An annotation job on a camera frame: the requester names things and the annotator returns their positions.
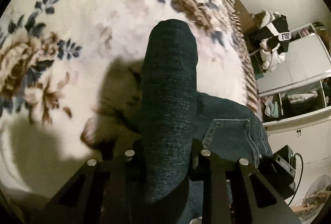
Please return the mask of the electric fan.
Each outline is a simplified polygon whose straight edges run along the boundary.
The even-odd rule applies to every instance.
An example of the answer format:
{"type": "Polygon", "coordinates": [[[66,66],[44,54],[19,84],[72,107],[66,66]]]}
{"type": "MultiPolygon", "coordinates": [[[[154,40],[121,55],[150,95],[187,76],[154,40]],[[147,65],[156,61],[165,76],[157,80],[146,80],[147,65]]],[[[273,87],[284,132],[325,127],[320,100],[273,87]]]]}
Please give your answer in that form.
{"type": "Polygon", "coordinates": [[[301,223],[312,223],[330,197],[330,177],[322,175],[309,187],[305,197],[290,208],[301,223]]]}

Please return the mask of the dark blue jeans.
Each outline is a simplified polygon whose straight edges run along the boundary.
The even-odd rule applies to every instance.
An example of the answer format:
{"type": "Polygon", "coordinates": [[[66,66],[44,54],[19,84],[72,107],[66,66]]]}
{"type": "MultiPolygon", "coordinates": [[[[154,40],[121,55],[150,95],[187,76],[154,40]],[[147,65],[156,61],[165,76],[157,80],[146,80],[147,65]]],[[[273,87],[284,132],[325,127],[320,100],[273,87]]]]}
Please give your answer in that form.
{"type": "Polygon", "coordinates": [[[198,52],[189,26],[177,19],[151,31],[143,64],[139,128],[143,136],[148,190],[143,220],[189,223],[205,217],[210,169],[190,177],[194,140],[224,160],[242,158],[258,166],[271,156],[266,130],[248,107],[197,90],[198,52]]]}

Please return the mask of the white puffer jacket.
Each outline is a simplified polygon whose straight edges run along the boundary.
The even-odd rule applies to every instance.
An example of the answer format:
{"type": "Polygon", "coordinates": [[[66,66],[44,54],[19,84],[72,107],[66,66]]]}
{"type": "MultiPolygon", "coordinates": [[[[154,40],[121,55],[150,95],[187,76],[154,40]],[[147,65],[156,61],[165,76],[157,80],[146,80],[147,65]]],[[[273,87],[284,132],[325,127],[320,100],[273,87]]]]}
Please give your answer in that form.
{"type": "MultiPolygon", "coordinates": [[[[269,22],[272,22],[274,19],[280,17],[279,12],[272,12],[268,10],[262,10],[260,13],[254,15],[254,22],[259,29],[264,27],[269,22]]],[[[285,53],[278,54],[275,52],[265,52],[260,47],[260,56],[262,60],[262,67],[265,71],[272,72],[276,66],[285,60],[285,53]]]]}

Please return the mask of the floral bed sheet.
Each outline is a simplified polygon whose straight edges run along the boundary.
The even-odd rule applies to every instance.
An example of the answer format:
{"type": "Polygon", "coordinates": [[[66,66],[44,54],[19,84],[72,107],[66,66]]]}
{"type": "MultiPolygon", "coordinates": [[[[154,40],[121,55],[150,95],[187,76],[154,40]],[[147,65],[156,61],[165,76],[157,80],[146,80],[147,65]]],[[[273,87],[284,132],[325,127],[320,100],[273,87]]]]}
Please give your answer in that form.
{"type": "Polygon", "coordinates": [[[110,68],[146,52],[162,20],[198,45],[198,90],[246,106],[246,82],[223,0],[11,0],[1,16],[1,190],[47,200],[89,158],[80,139],[110,68]]]}

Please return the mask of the brown cardboard box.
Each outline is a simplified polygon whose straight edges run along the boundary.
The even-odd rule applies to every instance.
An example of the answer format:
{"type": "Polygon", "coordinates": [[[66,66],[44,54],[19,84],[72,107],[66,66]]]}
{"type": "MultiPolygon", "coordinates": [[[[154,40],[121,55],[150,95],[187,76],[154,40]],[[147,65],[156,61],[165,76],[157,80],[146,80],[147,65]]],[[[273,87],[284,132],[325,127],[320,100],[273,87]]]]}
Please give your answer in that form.
{"type": "Polygon", "coordinates": [[[239,17],[241,29],[244,35],[250,35],[258,30],[251,14],[247,11],[240,0],[235,0],[234,9],[235,15],[239,17]]]}

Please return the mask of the black white jacket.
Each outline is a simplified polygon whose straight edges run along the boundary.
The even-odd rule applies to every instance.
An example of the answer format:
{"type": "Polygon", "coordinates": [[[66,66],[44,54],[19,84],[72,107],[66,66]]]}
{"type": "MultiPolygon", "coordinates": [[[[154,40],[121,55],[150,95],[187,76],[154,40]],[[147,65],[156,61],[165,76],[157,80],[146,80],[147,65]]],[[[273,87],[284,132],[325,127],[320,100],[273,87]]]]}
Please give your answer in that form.
{"type": "Polygon", "coordinates": [[[288,52],[290,40],[291,33],[284,15],[280,15],[250,36],[254,45],[259,45],[265,52],[276,51],[278,54],[288,52]]]}

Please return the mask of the checkered bed cover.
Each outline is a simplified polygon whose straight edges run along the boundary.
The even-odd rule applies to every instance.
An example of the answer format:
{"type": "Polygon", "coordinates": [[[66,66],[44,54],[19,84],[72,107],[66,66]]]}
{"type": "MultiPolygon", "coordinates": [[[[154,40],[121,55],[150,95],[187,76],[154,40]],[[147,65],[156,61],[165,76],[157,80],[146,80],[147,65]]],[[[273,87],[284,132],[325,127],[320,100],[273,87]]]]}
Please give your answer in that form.
{"type": "Polygon", "coordinates": [[[254,113],[258,114],[259,100],[258,100],[258,90],[254,75],[254,69],[252,67],[250,55],[244,40],[242,33],[241,22],[239,16],[235,12],[234,3],[230,0],[223,0],[224,5],[227,7],[229,13],[229,22],[232,26],[233,33],[232,39],[235,47],[239,50],[239,57],[243,65],[243,72],[246,82],[246,95],[247,101],[246,106],[249,107],[254,113]]]}

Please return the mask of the white wardrobe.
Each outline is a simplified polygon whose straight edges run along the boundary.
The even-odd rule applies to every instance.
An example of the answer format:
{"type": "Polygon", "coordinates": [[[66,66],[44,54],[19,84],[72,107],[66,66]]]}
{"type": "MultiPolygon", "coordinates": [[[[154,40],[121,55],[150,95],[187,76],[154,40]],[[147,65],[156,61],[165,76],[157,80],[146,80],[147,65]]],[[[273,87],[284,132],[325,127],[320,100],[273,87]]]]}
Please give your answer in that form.
{"type": "Polygon", "coordinates": [[[330,54],[313,24],[291,30],[285,60],[258,79],[273,151],[284,145],[305,163],[330,157],[330,54]]]}

